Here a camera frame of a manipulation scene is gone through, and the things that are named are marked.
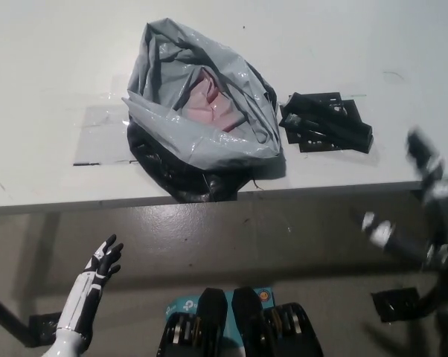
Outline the white and black left hand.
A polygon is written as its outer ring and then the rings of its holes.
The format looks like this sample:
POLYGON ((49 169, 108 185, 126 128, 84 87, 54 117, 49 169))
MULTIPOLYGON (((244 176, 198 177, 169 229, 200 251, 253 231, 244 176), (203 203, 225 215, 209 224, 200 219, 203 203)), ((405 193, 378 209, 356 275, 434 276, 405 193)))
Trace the white and black left hand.
POLYGON ((57 329, 74 331, 84 338, 91 333, 104 287, 121 268, 118 261, 124 244, 116 245, 116 239, 113 234, 105 240, 77 276, 57 329))

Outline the white and black right hand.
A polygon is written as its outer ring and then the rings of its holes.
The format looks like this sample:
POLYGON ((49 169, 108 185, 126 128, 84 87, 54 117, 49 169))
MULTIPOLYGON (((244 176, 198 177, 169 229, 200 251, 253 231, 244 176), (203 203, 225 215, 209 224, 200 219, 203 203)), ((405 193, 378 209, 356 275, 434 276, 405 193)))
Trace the white and black right hand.
POLYGON ((420 176, 421 206, 434 234, 423 241, 372 211, 357 211, 352 217, 376 247, 422 266, 448 270, 448 177, 444 160, 419 129, 408 133, 407 153, 420 176))

